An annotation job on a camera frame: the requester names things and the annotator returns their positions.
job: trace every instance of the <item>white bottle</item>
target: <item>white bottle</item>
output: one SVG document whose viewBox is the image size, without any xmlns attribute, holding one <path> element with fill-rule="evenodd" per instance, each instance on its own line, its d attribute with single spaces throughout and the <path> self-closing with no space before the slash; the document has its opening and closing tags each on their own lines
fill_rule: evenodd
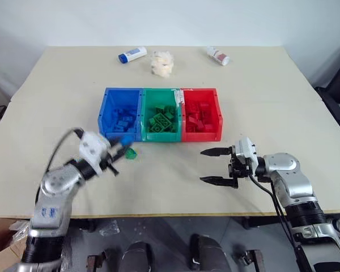
<svg viewBox="0 0 340 272">
<path fill-rule="evenodd" d="M 136 60 L 137 58 L 143 57 L 147 54 L 145 47 L 140 46 L 125 53 L 118 55 L 118 59 L 122 63 L 128 63 L 130 61 Z"/>
<path fill-rule="evenodd" d="M 206 53 L 214 59 L 217 63 L 221 65 L 227 65 L 229 63 L 229 57 L 222 53 L 221 51 L 217 50 L 215 47 L 208 46 L 206 48 Z"/>
</svg>

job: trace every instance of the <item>table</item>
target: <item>table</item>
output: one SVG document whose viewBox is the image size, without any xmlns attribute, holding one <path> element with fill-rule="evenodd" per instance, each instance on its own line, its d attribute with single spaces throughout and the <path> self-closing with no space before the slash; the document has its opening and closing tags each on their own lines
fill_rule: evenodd
<svg viewBox="0 0 340 272">
<path fill-rule="evenodd" d="M 0 217 L 32 215 L 37 186 L 59 138 L 70 127 L 98 131 L 106 87 L 215 87 L 223 114 L 221 142 L 136 143 L 139 156 L 83 187 L 74 218 L 156 215 L 274 215 L 271 199 L 249 180 L 239 189 L 201 176 L 227 176 L 227 157 L 199 154 L 249 136 L 259 155 L 289 152 L 301 162 L 321 207 L 340 212 L 340 127 L 282 47 L 221 47 L 219 66 L 198 47 L 169 50 L 170 78 L 151 74 L 150 58 L 121 64 L 130 47 L 51 47 L 42 55 L 0 122 Z M 74 137 L 54 165 L 78 154 Z"/>
</svg>

